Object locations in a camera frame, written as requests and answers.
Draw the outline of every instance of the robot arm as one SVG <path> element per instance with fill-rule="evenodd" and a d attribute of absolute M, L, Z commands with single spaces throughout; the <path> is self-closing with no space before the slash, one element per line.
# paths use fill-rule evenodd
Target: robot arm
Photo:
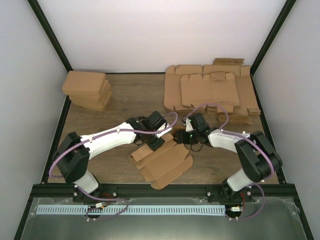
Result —
<path fill-rule="evenodd" d="M 244 138 L 254 142 L 271 161 L 276 171 L 282 167 L 282 160 L 261 131 L 240 136 L 230 135 L 220 129 L 210 128 L 201 113 L 195 113 L 185 120 L 186 129 L 178 131 L 174 140 L 181 144 L 201 143 L 209 147 L 223 148 L 238 154 L 242 168 L 222 182 L 222 192 L 232 199 L 239 191 L 253 182 L 258 183 L 271 174 L 271 168 L 261 153 Z"/>
<path fill-rule="evenodd" d="M 57 166 L 66 183 L 74 183 L 85 192 L 95 197 L 100 195 L 99 182 L 92 173 L 87 170 L 88 162 L 98 154 L 124 144 L 141 141 L 147 144 L 153 151 L 160 148 L 164 140 L 160 138 L 169 132 L 168 128 L 158 134 L 143 134 L 134 131 L 154 132 L 167 127 L 167 121 L 155 111 L 148 117 L 132 117 L 117 127 L 91 134 L 78 136 L 75 132 L 68 134 L 54 154 L 57 159 L 67 149 L 85 142 L 65 155 Z"/>

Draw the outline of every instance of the black frame edge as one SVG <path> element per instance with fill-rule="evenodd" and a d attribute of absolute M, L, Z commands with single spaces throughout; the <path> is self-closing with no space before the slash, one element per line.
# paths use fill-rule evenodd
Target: black frame edge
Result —
<path fill-rule="evenodd" d="M 281 9 L 278 17 L 276 18 L 268 36 L 266 37 L 258 55 L 256 56 L 251 69 L 250 74 L 253 76 L 255 75 L 259 65 L 261 64 L 262 60 L 264 59 L 267 51 L 269 50 L 271 44 L 273 43 L 274 39 L 276 38 L 279 30 L 281 29 L 282 25 L 284 24 L 287 16 L 289 15 L 291 9 L 295 5 L 297 0 L 286 0 L 286 2 L 283 5 L 283 8 Z"/>
<path fill-rule="evenodd" d="M 72 67 L 65 55 L 64 50 L 62 49 L 54 31 L 52 30 L 44 12 L 42 11 L 39 3 L 37 0 L 27 0 L 30 7 L 32 8 L 36 18 L 38 19 L 39 23 L 41 24 L 43 30 L 45 31 L 46 35 L 48 36 L 53 48 L 55 49 L 56 53 L 58 54 L 62 64 L 64 65 L 67 72 L 72 71 Z"/>
<path fill-rule="evenodd" d="M 207 189 L 220 184 L 170 184 L 164 189 L 153 189 L 150 184 L 102 184 L 104 189 L 116 189 L 119 198 L 139 198 L 139 197 L 184 197 L 184 198 L 207 198 Z M 301 220 L 305 235 L 308 240 L 314 240 L 308 224 L 305 212 L 301 205 L 299 195 L 294 184 L 261 184 L 266 197 L 292 197 L 295 205 L 299 208 L 299 218 Z M 26 220 L 34 198 L 72 198 L 75 192 L 73 184 L 67 183 L 47 183 L 35 184 L 32 187 L 30 197 L 26 204 L 23 216 L 14 239 L 20 240 L 24 231 Z M 257 187 L 250 189 L 252 197 L 261 197 L 261 192 Z"/>
<path fill-rule="evenodd" d="M 53 155 L 54 155 L 55 151 L 58 149 L 58 145 L 59 145 L 59 141 L 60 141 L 60 138 L 61 138 L 61 134 L 62 134 L 62 131 L 64 129 L 65 122 L 66 122 L 66 119 L 67 119 L 67 116 L 68 116 L 70 104 L 71 104 L 71 101 L 70 101 L 69 97 L 66 96 L 65 101 L 64 101 L 64 105 L 63 105 L 63 108 L 62 108 L 62 112 L 61 112 L 61 115 L 60 115 L 60 118 L 59 118 L 59 121 L 58 121 L 58 125 L 57 125 L 56 130 L 55 130 L 55 134 L 54 134 L 52 145 L 51 145 L 51 148 L 50 148 L 50 151 L 49 151 L 48 159 L 46 161 L 46 164 L 45 164 L 45 167 L 44 167 L 44 170 L 43 170 L 43 174 L 42 174 L 42 178 L 41 178 L 41 182 L 42 183 L 47 183 L 48 182 L 49 169 L 50 169 L 51 164 L 53 162 Z"/>

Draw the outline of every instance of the cardboard flap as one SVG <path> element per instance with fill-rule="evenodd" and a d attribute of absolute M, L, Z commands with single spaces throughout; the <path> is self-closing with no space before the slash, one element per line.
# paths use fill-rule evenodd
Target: cardboard flap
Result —
<path fill-rule="evenodd" d="M 168 142 L 174 139 L 174 137 L 171 134 L 165 134 L 162 136 L 162 139 L 164 140 L 164 142 Z M 150 147 L 147 144 L 145 144 L 139 149 L 137 149 L 136 151 L 134 151 L 133 153 L 131 153 L 129 158 L 133 158 L 136 162 L 139 162 L 143 158 L 151 155 L 150 158 L 155 159 L 157 156 L 161 154 L 163 149 L 164 149 L 164 146 L 158 148 L 156 151 L 152 151 Z"/>
<path fill-rule="evenodd" d="M 202 81 L 203 80 L 203 77 L 201 74 L 197 73 L 197 74 L 191 74 L 190 77 L 189 77 L 189 81 L 194 81 L 194 82 L 199 82 L 199 81 Z"/>
<path fill-rule="evenodd" d="M 226 73 L 224 71 L 211 72 L 210 79 L 211 81 L 226 80 Z"/>
<path fill-rule="evenodd" d="M 223 107 L 228 114 L 232 114 L 234 112 L 234 104 L 232 102 L 219 102 L 218 104 Z M 220 107 L 217 108 L 217 113 L 225 114 L 225 112 Z"/>
<path fill-rule="evenodd" d="M 241 66 L 240 76 L 250 76 L 250 66 Z"/>
<path fill-rule="evenodd" d="M 149 154 L 148 156 L 144 157 L 143 159 L 141 159 L 140 161 L 136 161 L 135 165 L 138 169 L 142 169 L 143 167 L 145 167 L 148 163 L 151 163 L 153 160 L 157 159 L 158 156 L 160 156 L 161 154 L 163 154 L 165 151 L 167 151 L 168 149 L 173 148 L 175 145 L 177 145 L 177 143 L 173 140 L 167 141 L 165 142 L 162 147 L 158 148 L 156 151 L 153 151 L 151 154 Z"/>
<path fill-rule="evenodd" d="M 177 65 L 175 66 L 175 74 L 202 74 L 203 67 L 202 65 Z"/>
<path fill-rule="evenodd" d="M 184 172 L 191 168 L 194 160 L 192 156 L 188 156 L 182 163 L 178 166 L 167 172 L 165 175 L 160 177 L 157 181 L 151 184 L 151 187 L 154 189 L 163 189 L 165 186 L 172 183 L 178 177 L 180 177 Z"/>
<path fill-rule="evenodd" d="M 225 63 L 229 63 L 229 64 L 242 64 L 244 62 L 243 58 L 216 58 L 213 61 L 213 64 L 225 64 Z"/>
<path fill-rule="evenodd" d="M 181 77 L 181 80 L 180 80 L 181 82 L 188 82 L 189 81 L 189 75 L 183 75 L 182 77 Z"/>
<path fill-rule="evenodd" d="M 165 74 L 163 105 L 170 111 L 190 111 L 188 107 L 182 104 L 180 84 L 182 76 L 182 74 Z"/>
<path fill-rule="evenodd" d="M 203 74 L 210 74 L 212 72 L 212 65 L 203 65 Z"/>
<path fill-rule="evenodd" d="M 223 124 L 227 120 L 225 114 L 219 114 L 217 116 L 219 123 Z M 229 123 L 231 124 L 252 124 L 251 117 L 249 115 L 231 114 L 229 115 Z"/>
<path fill-rule="evenodd" d="M 226 65 L 226 64 L 214 64 L 212 65 L 212 72 L 225 72 L 233 73 L 235 76 L 240 76 L 240 66 L 238 65 Z"/>
<path fill-rule="evenodd" d="M 176 71 L 176 66 L 175 65 L 171 65 L 166 69 L 165 73 L 166 74 L 174 74 L 175 71 Z"/>
<path fill-rule="evenodd" d="M 142 169 L 141 175 L 146 182 L 158 180 L 164 174 L 183 162 L 188 152 L 189 150 L 186 149 L 183 144 L 175 145 L 146 165 L 144 169 Z"/>
<path fill-rule="evenodd" d="M 257 107 L 249 107 L 248 109 L 249 115 L 260 115 L 261 111 Z"/>

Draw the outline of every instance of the unfolded cardboard box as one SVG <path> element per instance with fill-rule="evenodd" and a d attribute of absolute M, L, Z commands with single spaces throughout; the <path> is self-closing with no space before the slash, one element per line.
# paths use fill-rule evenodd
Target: unfolded cardboard box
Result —
<path fill-rule="evenodd" d="M 243 61 L 242 58 L 216 58 L 211 69 L 211 71 L 217 72 L 221 70 L 230 71 L 235 75 L 240 107 L 234 108 L 233 113 L 229 115 L 229 122 L 235 124 L 251 124 L 251 116 L 261 113 L 250 76 L 250 66 L 242 66 Z M 222 112 L 217 118 L 221 123 L 224 123 L 227 119 Z"/>
<path fill-rule="evenodd" d="M 182 104 L 196 108 L 204 103 L 230 103 L 239 108 L 235 75 L 232 72 L 211 72 L 210 74 L 184 75 L 180 81 Z"/>
<path fill-rule="evenodd" d="M 200 65 L 172 65 L 168 67 L 164 82 L 164 106 L 171 111 L 177 112 L 189 112 L 193 109 L 190 103 L 188 103 L 188 105 L 183 104 L 183 98 L 185 96 L 182 93 L 181 82 L 179 82 L 182 78 L 185 78 L 184 80 L 187 78 L 190 80 L 191 77 L 191 80 L 199 80 L 199 75 L 202 75 L 203 81 L 222 81 L 223 74 L 233 73 L 239 104 L 234 104 L 234 102 L 227 100 L 216 101 L 215 103 L 222 105 L 229 113 L 230 123 L 251 124 L 251 116 L 259 115 L 260 110 L 250 77 L 250 66 L 243 66 L 243 62 L 243 58 L 216 58 L 213 64 L 204 65 L 202 71 L 200 70 Z M 208 92 L 208 89 L 204 89 L 200 93 L 201 95 L 205 95 L 204 93 L 206 92 Z M 209 99 L 204 99 L 203 102 L 195 103 L 195 105 L 209 101 Z M 217 109 L 214 105 L 209 105 L 200 110 L 207 111 L 208 114 L 218 115 L 217 118 L 221 123 L 224 123 L 226 120 L 224 112 L 221 109 Z"/>
<path fill-rule="evenodd" d="M 189 74 L 202 74 L 201 65 L 171 65 L 165 72 L 164 106 L 170 111 L 190 112 L 189 106 L 182 104 L 181 78 Z"/>
<path fill-rule="evenodd" d="M 104 73 L 70 71 L 62 86 L 73 104 L 103 111 L 111 96 L 111 86 Z"/>
<path fill-rule="evenodd" d="M 139 170 L 145 181 L 154 189 L 163 189 L 191 168 L 192 156 L 183 144 L 177 144 L 171 134 L 162 136 L 162 147 L 152 151 L 143 145 L 129 156 L 129 161 Z"/>

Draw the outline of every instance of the purple cable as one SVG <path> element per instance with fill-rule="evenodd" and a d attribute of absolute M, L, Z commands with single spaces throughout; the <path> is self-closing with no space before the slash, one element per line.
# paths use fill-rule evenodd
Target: purple cable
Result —
<path fill-rule="evenodd" d="M 246 216 L 246 217 L 242 217 L 242 218 L 238 218 L 238 221 L 239 220 L 247 220 L 247 219 L 251 219 L 255 216 L 257 216 L 261 211 L 262 209 L 264 208 L 265 204 L 266 204 L 266 196 L 265 196 L 265 193 L 264 193 L 264 190 L 262 189 L 262 187 L 259 185 L 259 184 L 256 184 L 255 182 L 252 183 L 253 186 L 257 186 L 260 191 L 261 191 L 261 194 L 262 194 L 262 204 L 261 204 L 261 207 L 259 208 L 258 211 L 256 211 L 254 214 L 250 215 L 250 216 Z M 228 216 L 227 214 L 225 214 L 225 216 L 228 218 L 228 219 L 234 219 L 230 216 Z"/>
<path fill-rule="evenodd" d="M 137 134 L 160 134 L 162 133 L 163 131 L 166 131 L 170 128 L 172 128 L 178 121 L 178 114 L 174 111 L 172 112 L 169 112 L 165 115 L 168 116 L 168 115 L 175 115 L 175 120 L 173 121 L 173 123 L 171 123 L 169 126 L 167 126 L 166 128 L 162 129 L 162 130 L 159 130 L 159 131 L 140 131 L 140 130 L 134 130 L 134 129 L 125 129 L 125 128 L 121 128 L 119 130 L 115 129 L 115 130 L 111 130 L 111 131 L 107 131 L 107 132 L 104 132 L 104 133 L 101 133 L 97 136 L 94 136 L 92 138 L 92 140 L 96 140 L 98 138 L 101 138 L 101 137 L 104 137 L 106 135 L 109 135 L 109 134 L 114 134 L 114 133 L 117 133 L 118 131 L 119 132 L 134 132 L 134 133 L 137 133 Z M 75 150 L 76 148 L 86 144 L 86 143 L 89 143 L 89 139 L 85 140 L 85 141 L 82 141 L 82 142 L 79 142 L 77 143 L 76 145 L 70 147 L 69 149 L 67 149 L 65 152 L 63 152 L 53 163 L 52 163 L 52 166 L 50 167 L 49 169 L 49 177 L 51 178 L 62 178 L 61 175 L 52 175 L 52 172 L 55 168 L 55 166 L 58 164 L 58 162 L 65 156 L 67 155 L 68 153 L 70 153 L 71 151 Z"/>
<path fill-rule="evenodd" d="M 117 217 L 119 216 L 120 214 L 122 214 L 123 212 L 125 212 L 128 207 L 129 207 L 129 201 L 126 200 L 126 199 L 122 199 L 122 198 L 100 198 L 100 197 L 95 197 L 95 196 L 91 196 L 89 193 L 87 193 L 85 190 L 83 190 L 81 187 L 78 187 L 78 189 L 84 194 L 86 195 L 87 197 L 91 198 L 91 199 L 94 199 L 94 200 L 97 200 L 97 201 L 102 201 L 102 202 L 113 202 L 113 201 L 125 201 L 127 202 L 126 206 L 124 209 L 122 209 L 121 211 L 117 212 L 116 214 L 114 215 L 111 215 L 111 216 L 107 216 L 107 217 L 99 217 L 99 218 L 96 218 L 96 221 L 101 221 L 101 220 L 106 220 L 106 219 L 112 219 L 114 217 Z M 85 217 L 87 219 L 89 219 L 88 217 L 88 214 L 93 211 L 93 210 L 98 210 L 99 208 L 95 207 L 95 208 L 91 208 L 89 209 L 86 214 L 85 214 Z"/>
<path fill-rule="evenodd" d="M 111 216 L 106 216 L 106 217 L 99 217 L 99 218 L 96 218 L 95 220 L 96 221 L 101 221 L 101 220 L 106 220 L 106 219 L 112 219 L 112 218 L 117 217 L 120 214 L 124 213 L 128 209 L 128 207 L 129 207 L 129 205 L 127 204 L 124 209 L 122 209 L 121 211 L 118 211 L 116 214 L 113 214 Z M 93 210 L 99 210 L 99 208 L 95 207 L 95 208 L 89 209 L 85 214 L 86 219 L 90 219 L 88 214 Z"/>

